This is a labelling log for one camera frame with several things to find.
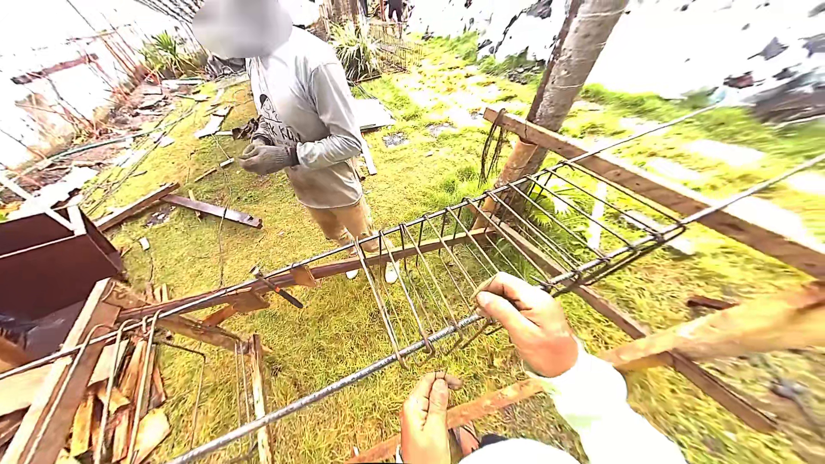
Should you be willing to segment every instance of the hand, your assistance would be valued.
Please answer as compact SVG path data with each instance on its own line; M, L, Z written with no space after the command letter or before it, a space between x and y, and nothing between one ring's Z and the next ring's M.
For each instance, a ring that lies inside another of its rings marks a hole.
M540 376L564 374L578 357L578 345L561 305L538 287L499 272L478 289L481 313L507 329L523 359Z
M238 164L259 175L277 173L283 168L297 166L298 152L295 147L263 145L260 140L253 140L238 156Z
M412 464L450 464L447 403L461 380L444 372L426 374L401 407L401 458Z

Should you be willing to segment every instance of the man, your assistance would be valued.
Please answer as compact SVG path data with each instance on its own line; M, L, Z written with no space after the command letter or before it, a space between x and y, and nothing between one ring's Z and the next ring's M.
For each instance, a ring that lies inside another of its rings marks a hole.
M507 329L528 376L539 379L556 410L578 433L591 464L684 464L679 448L627 404L624 378L609 363L584 351L561 305L547 293L504 272L482 286L483 315ZM401 458L450 464L445 374L426 374L401 409ZM578 464L566 452L526 438L482 437L462 464L552 462Z
M238 164L259 175L283 170L327 239L346 245L372 235L355 161L365 141L332 47L293 27L280 0L206 0L192 24L206 48L247 59L261 118ZM361 245L367 252L379 246L377 239ZM387 267L387 282L398 278L396 269Z

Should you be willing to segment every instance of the white wall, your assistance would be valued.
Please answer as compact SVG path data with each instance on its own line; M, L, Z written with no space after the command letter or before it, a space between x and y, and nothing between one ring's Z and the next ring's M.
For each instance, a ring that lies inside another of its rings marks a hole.
M106 48L109 43L123 57L139 62L139 49L146 36L161 31L186 36L177 21L134 0L71 0L92 24L89 26L65 0L25 0L14 2L0 15L0 129L26 145L43 152L61 137L70 140L72 128L63 118L47 111L33 111L32 95L58 110L64 106L91 119L98 107L111 102L111 84L127 79L125 66ZM118 32L111 33L112 26ZM98 31L109 31L101 35ZM97 54L97 65L80 64L40 78L15 84L12 77L39 71L84 54ZM37 159L12 138L0 133L0 163L17 166Z

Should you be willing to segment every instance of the work glove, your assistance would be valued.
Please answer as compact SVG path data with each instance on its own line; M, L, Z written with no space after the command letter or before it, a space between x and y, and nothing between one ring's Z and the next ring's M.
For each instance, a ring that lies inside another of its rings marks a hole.
M298 165L298 150L282 145L264 145L253 140L238 157L241 168L258 175L277 173L283 168Z

